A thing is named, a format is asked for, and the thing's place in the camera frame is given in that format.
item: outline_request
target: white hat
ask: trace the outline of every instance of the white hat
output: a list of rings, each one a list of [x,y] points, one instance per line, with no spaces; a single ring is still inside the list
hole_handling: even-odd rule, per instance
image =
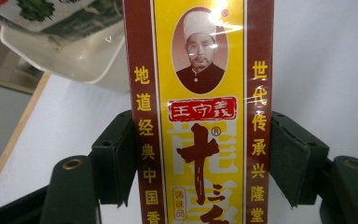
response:
[[[186,15],[183,22],[185,41],[196,33],[205,33],[215,39],[216,25],[211,22],[209,14],[205,11],[192,11]]]

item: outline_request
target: brown border strip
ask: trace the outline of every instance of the brown border strip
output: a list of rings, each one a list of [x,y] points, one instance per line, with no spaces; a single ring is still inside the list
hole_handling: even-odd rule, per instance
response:
[[[11,152],[13,151],[14,146],[16,146],[16,143],[19,140],[22,130],[24,129],[26,123],[28,122],[28,118],[30,118],[32,112],[34,111],[34,107],[36,106],[36,103],[39,100],[40,95],[42,94],[43,90],[45,89],[49,78],[50,78],[49,73],[45,73],[42,76],[42,78],[39,81],[39,84],[37,85],[37,87],[34,91],[33,96],[31,97],[30,102],[28,103],[27,107],[25,108],[24,113],[22,113],[21,119],[20,119],[19,123],[17,124],[17,127],[14,130],[13,134],[11,135],[11,137],[7,143],[7,146],[0,158],[0,174],[2,173],[2,170],[4,169],[6,162],[11,155]]]

